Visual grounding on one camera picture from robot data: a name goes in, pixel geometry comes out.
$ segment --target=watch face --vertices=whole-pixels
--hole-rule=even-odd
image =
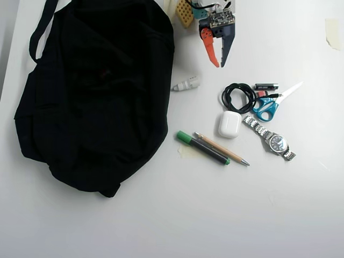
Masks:
[[[288,143],[286,139],[281,135],[275,135],[270,140],[270,147],[274,152],[283,152],[286,151]]]

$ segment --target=black cable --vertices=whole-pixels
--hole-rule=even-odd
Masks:
[[[248,103],[240,109],[237,109],[232,104],[231,93],[235,89],[241,90],[246,95],[246,97],[248,98]],[[277,98],[277,97],[279,97],[279,94],[271,94],[268,96],[257,97],[257,94],[254,92],[254,90],[249,85],[244,84],[244,83],[232,83],[231,85],[227,86],[226,89],[224,90],[224,92],[222,93],[222,103],[230,111],[233,111],[233,112],[236,112],[239,114],[245,114],[254,108],[258,99],[260,99],[260,98]]]
[[[226,8],[230,7],[231,5],[232,5],[232,2],[231,2],[231,1],[229,1],[229,2],[226,4],[226,6],[224,7],[224,9],[226,9]]]
[[[210,4],[210,5],[206,5],[206,6],[195,6],[194,4],[189,2],[189,0],[185,0],[185,2],[187,2],[192,8],[197,9],[197,10],[202,10],[202,9],[206,9],[206,8],[210,8],[210,7],[215,6],[215,4]]]

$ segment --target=yellow component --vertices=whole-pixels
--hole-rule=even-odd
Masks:
[[[191,6],[185,0],[179,0],[176,6],[176,14],[185,28],[188,28],[194,20]]]

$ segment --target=bag strap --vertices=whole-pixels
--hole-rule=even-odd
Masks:
[[[58,1],[59,0],[46,0],[41,19],[39,20],[37,28],[30,38],[29,53],[35,63],[38,61],[36,58],[38,42],[54,16]]]

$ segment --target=wristwatch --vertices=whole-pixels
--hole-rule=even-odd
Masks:
[[[247,125],[249,125],[258,135],[263,137],[265,142],[270,146],[270,149],[273,153],[284,157],[288,161],[291,161],[296,156],[295,153],[289,150],[289,145],[285,137],[277,133],[270,132],[250,116],[247,116],[243,121]]]

